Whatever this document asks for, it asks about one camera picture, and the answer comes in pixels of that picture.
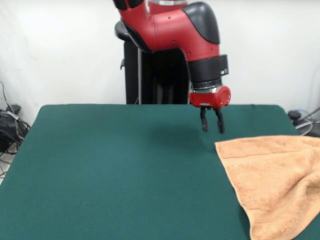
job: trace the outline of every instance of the green felt surface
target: green felt surface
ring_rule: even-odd
[[[43,107],[0,186],[4,240],[247,240],[215,141],[296,135],[278,106]],[[320,217],[298,239],[320,239]]]

